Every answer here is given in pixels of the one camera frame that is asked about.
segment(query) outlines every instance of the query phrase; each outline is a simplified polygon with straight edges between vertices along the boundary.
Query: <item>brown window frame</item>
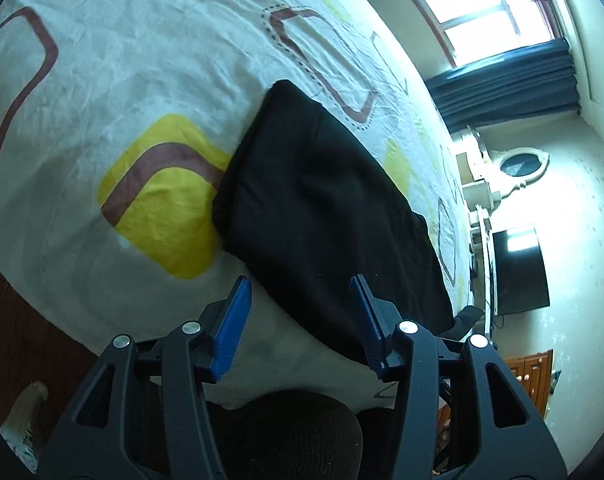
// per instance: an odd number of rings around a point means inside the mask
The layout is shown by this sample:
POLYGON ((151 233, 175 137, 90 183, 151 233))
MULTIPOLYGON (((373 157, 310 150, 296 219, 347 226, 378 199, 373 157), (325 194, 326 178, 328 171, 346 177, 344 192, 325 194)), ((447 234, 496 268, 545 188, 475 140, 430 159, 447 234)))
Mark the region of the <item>brown window frame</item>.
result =
MULTIPOLYGON (((557 18, 557 11, 553 5, 553 0, 532 0, 538 4, 540 8, 540 14, 542 15, 543 20, 546 22, 546 27, 551 33, 552 38, 562 38, 564 35, 562 33, 562 29, 560 28, 560 21, 557 18)), ((436 17, 429 4, 426 3, 426 0, 412 0, 413 4, 418 8, 419 13, 421 13, 422 17, 429 24, 431 28, 431 32, 434 34, 437 42, 444 51, 445 56, 447 57, 448 62, 451 65, 451 68, 456 68, 458 65, 455 59, 455 49, 453 48, 453 44, 448 39, 446 34, 446 30, 456 25, 461 25, 461 23, 470 22, 476 18, 480 18, 486 14, 490 14, 497 10, 504 10, 508 17, 511 19, 511 24, 516 33, 519 33, 519 27, 511 12, 511 8, 505 0, 501 0, 500 4, 495 7, 490 7, 489 9, 482 9, 478 12, 473 12, 470 14, 465 14, 464 16, 460 16, 458 18, 454 18, 453 20, 449 20, 448 22, 441 23, 436 17)))

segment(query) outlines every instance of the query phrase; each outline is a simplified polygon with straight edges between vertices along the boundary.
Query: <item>wooden floor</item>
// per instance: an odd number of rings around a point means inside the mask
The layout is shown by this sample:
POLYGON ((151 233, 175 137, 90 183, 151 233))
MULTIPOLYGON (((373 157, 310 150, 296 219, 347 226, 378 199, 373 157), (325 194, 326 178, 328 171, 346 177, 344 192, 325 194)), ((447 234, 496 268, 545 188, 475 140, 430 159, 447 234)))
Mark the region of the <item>wooden floor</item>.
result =
POLYGON ((46 438, 96 356, 32 308, 0 274, 0 425, 19 393, 43 382, 50 398, 38 417, 46 438))

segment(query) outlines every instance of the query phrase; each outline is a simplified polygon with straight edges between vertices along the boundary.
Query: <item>bed sheet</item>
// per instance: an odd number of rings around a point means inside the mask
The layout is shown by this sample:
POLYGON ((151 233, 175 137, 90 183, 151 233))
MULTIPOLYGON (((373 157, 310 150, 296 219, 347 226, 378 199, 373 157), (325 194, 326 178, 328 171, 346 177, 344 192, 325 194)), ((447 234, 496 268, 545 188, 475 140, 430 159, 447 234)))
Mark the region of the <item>bed sheet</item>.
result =
MULTIPOLYGON (((211 200, 280 79, 348 127, 426 218, 458 312, 469 236, 450 137, 366 0, 5 0, 0 271, 96 353, 119 333, 144 340, 196 319, 248 274, 220 250, 211 200)), ((392 403, 392 386, 253 285, 211 400, 305 388, 356 411, 392 403)))

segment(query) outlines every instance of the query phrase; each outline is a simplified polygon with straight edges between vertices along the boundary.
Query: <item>wall below window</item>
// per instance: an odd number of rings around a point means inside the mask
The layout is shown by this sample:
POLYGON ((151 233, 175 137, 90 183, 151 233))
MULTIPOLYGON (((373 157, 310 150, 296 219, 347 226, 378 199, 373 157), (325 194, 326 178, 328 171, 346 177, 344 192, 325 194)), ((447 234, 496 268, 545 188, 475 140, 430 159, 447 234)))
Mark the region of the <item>wall below window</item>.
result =
POLYGON ((402 45, 423 79, 451 68, 429 23, 412 0, 368 0, 402 45))
POLYGON ((578 69, 582 116, 604 141, 604 6, 600 0, 556 2, 578 69))
POLYGON ((551 306, 505 316, 495 342, 503 357, 554 349, 562 374, 546 423, 572 470, 604 431, 604 143, 575 114, 522 121, 517 134, 513 124, 481 130, 490 150, 550 154, 546 174, 506 198, 492 223, 535 224, 551 306))

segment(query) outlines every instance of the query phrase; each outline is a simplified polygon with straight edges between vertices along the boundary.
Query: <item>television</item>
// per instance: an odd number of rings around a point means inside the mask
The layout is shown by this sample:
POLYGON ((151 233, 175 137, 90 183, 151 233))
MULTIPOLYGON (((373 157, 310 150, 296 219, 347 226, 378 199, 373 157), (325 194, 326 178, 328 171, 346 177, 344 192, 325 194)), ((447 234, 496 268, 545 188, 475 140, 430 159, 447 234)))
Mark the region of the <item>television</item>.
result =
POLYGON ((544 260, 533 224, 493 233, 497 315, 549 306, 544 260))

